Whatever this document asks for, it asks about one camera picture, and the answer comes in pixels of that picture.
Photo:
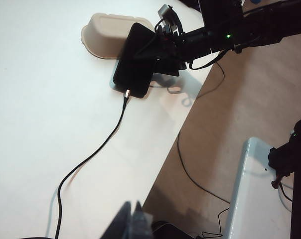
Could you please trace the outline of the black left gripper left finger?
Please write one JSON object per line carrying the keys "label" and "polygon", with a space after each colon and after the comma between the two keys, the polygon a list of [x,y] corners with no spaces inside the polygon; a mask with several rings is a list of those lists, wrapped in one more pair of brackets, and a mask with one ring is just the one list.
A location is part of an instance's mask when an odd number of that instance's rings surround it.
{"label": "black left gripper left finger", "polygon": [[131,220],[131,203],[124,202],[108,227],[109,239],[127,239]]}

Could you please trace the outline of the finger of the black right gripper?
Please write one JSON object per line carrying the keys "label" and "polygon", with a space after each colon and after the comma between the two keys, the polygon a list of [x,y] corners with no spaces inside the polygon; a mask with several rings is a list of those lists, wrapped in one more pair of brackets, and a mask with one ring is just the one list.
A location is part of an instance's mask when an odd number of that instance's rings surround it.
{"label": "finger of the black right gripper", "polygon": [[153,72],[170,76],[179,76],[180,63],[172,59],[158,59]]}
{"label": "finger of the black right gripper", "polygon": [[163,46],[163,38],[157,35],[134,55],[134,59],[164,58],[166,58],[166,51]]}

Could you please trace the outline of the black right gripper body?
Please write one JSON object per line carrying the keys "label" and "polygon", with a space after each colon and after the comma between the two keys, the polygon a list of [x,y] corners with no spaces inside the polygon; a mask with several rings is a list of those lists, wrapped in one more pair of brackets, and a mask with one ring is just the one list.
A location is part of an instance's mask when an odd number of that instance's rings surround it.
{"label": "black right gripper body", "polygon": [[170,31],[170,27],[162,27],[160,25],[155,27],[155,35],[160,36],[163,38],[163,46],[164,50],[166,51],[166,58],[165,59],[172,59],[178,61],[180,63],[180,70],[186,69],[186,64],[180,59],[177,53],[177,47],[174,42],[175,34]]}

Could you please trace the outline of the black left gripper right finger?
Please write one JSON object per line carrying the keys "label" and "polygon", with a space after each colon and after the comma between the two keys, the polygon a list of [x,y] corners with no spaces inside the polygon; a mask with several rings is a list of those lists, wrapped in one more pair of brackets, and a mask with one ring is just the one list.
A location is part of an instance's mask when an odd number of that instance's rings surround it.
{"label": "black left gripper right finger", "polygon": [[140,203],[136,203],[135,210],[131,217],[131,238],[152,239],[153,232],[148,222],[147,215],[143,212]]}

